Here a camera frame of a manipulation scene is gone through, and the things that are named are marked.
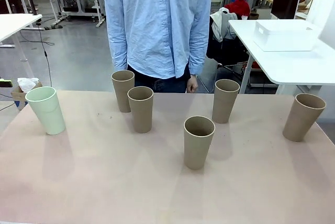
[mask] tissue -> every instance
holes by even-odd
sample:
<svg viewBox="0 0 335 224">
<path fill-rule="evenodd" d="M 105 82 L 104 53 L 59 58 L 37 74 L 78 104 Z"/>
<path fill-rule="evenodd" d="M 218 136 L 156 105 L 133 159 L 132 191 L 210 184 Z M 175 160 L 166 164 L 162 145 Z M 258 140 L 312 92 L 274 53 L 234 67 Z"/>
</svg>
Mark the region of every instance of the tissue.
<svg viewBox="0 0 335 224">
<path fill-rule="evenodd" d="M 39 79 L 32 78 L 32 79 L 26 79 L 26 78 L 18 78 L 17 82 L 23 92 L 28 92 L 32 90 L 38 83 Z"/>
</svg>

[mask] brown cup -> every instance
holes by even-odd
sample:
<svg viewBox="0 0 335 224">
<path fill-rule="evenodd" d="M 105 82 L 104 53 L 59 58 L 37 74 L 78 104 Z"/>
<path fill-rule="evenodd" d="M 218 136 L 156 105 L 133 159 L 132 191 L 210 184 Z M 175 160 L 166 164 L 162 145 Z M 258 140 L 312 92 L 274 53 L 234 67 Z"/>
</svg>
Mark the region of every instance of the brown cup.
<svg viewBox="0 0 335 224">
<path fill-rule="evenodd" d="M 214 132 L 214 123 L 206 117 L 194 116 L 184 122 L 184 164 L 189 169 L 204 167 Z"/>
<path fill-rule="evenodd" d="M 326 102 L 312 94 L 298 94 L 288 115 L 283 135 L 291 141 L 302 141 L 326 107 Z"/>
<path fill-rule="evenodd" d="M 146 133 L 152 127 L 153 90 L 139 86 L 128 92 L 133 126 L 136 132 Z"/>
<path fill-rule="evenodd" d="M 221 79 L 215 83 L 212 115 L 214 122 L 228 123 L 239 90 L 240 85 L 233 80 Z"/>
<path fill-rule="evenodd" d="M 117 71 L 111 76 L 117 104 L 122 113 L 129 113 L 128 91 L 135 86 L 135 75 L 131 71 Z"/>
</svg>

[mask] shirt cuff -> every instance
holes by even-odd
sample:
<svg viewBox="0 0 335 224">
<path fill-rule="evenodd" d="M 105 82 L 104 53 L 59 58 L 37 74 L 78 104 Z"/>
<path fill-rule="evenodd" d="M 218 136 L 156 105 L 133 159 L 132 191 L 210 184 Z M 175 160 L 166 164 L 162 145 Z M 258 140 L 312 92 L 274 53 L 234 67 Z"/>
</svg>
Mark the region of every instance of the shirt cuff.
<svg viewBox="0 0 335 224">
<path fill-rule="evenodd" d="M 123 65 L 118 65 L 118 66 L 114 66 L 114 71 L 125 71 L 127 70 L 127 63 L 123 64 Z"/>
<path fill-rule="evenodd" d="M 189 67 L 189 73 L 191 75 L 200 75 L 201 72 L 203 71 L 203 65 L 192 65 L 191 63 L 189 63 L 188 65 Z"/>
</svg>

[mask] black monitor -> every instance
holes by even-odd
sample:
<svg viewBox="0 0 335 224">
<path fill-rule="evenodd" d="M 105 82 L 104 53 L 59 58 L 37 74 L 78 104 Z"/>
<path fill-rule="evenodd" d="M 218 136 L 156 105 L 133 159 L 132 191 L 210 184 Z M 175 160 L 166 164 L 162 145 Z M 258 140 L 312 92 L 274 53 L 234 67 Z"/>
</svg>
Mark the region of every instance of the black monitor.
<svg viewBox="0 0 335 224">
<path fill-rule="evenodd" d="M 289 0 L 273 0 L 271 14 L 278 19 L 294 19 L 299 0 L 292 1 L 288 13 L 286 14 L 288 2 Z"/>
</svg>

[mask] person's torso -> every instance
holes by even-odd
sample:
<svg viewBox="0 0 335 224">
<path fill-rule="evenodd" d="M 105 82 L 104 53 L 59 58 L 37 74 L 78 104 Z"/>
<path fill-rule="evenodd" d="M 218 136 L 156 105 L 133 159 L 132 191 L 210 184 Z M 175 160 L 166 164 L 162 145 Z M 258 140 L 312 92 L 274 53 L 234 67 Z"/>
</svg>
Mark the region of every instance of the person's torso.
<svg viewBox="0 0 335 224">
<path fill-rule="evenodd" d="M 123 0 L 128 63 L 159 78 L 183 74 L 198 0 Z"/>
</svg>

